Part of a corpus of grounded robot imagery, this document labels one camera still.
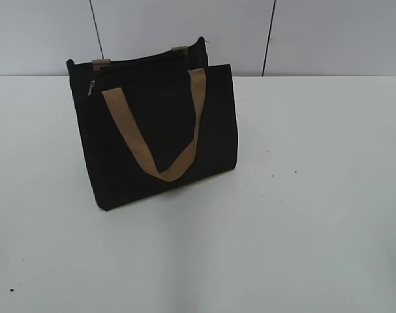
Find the tan handle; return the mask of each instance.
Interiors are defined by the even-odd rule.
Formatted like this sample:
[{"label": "tan handle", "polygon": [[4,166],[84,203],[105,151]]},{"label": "tan handle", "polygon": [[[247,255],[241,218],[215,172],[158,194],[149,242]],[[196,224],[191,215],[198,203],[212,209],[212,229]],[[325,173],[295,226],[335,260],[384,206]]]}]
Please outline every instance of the tan handle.
[{"label": "tan handle", "polygon": [[119,87],[102,92],[111,116],[114,119],[122,137],[127,143],[128,148],[134,155],[138,165],[140,165],[140,167],[146,173],[162,179],[163,181],[175,181],[181,177],[195,159],[200,116],[202,114],[205,101],[206,75],[203,68],[197,68],[188,72],[190,76],[190,90],[192,92],[196,116],[193,139],[174,160],[173,164],[162,173],[159,173],[156,168],[153,155],[151,154],[149,147],[141,135],[140,129],[138,129],[122,88]]}]

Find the black line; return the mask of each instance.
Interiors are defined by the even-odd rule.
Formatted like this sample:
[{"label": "black line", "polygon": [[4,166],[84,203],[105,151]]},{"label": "black line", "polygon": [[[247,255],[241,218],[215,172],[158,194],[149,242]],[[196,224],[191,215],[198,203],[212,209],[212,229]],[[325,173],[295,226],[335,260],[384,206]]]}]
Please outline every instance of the black line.
[{"label": "black line", "polygon": [[266,69],[267,51],[269,51],[269,43],[270,43],[270,36],[271,36],[271,27],[272,27],[272,25],[273,25],[273,19],[274,19],[274,17],[275,17],[275,11],[276,11],[276,0],[274,0],[274,2],[273,2],[273,10],[271,11],[269,36],[268,36],[268,38],[267,38],[266,52],[265,52],[265,54],[264,54],[264,63],[263,63],[263,72],[262,72],[262,76],[264,76],[264,70]]},{"label": "black line", "polygon": [[102,51],[102,44],[100,44],[100,38],[99,38],[99,32],[98,32],[98,25],[96,24],[95,13],[93,12],[92,0],[89,0],[89,3],[90,3],[90,5],[91,5],[93,22],[95,23],[96,36],[98,37],[99,48],[100,48],[100,54],[102,55],[102,58],[104,58],[104,52]]}]

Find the bag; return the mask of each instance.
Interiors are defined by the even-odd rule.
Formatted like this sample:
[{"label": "bag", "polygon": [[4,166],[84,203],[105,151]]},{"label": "bag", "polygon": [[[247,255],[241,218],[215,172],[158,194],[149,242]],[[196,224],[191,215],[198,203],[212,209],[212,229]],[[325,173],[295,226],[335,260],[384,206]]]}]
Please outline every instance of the bag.
[{"label": "bag", "polygon": [[204,39],[130,61],[67,61],[85,162],[105,211],[235,168],[230,65]]}]

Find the white table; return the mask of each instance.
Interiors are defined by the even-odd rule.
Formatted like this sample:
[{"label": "white table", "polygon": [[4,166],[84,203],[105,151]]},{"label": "white table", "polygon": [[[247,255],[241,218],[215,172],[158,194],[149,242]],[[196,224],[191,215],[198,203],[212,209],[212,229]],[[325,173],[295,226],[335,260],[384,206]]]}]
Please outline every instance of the white table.
[{"label": "white table", "polygon": [[103,212],[68,78],[0,77],[0,312],[396,312],[396,77],[234,83],[236,171]]}]

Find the leather tab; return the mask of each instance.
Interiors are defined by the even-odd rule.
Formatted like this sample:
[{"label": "leather tab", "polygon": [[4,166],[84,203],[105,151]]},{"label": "leather tab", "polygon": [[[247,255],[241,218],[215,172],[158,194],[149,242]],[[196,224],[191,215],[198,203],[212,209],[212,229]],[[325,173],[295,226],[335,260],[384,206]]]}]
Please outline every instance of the leather tab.
[{"label": "leather tab", "polygon": [[111,66],[111,59],[97,59],[92,61],[93,70],[95,72],[100,71],[104,67]]}]

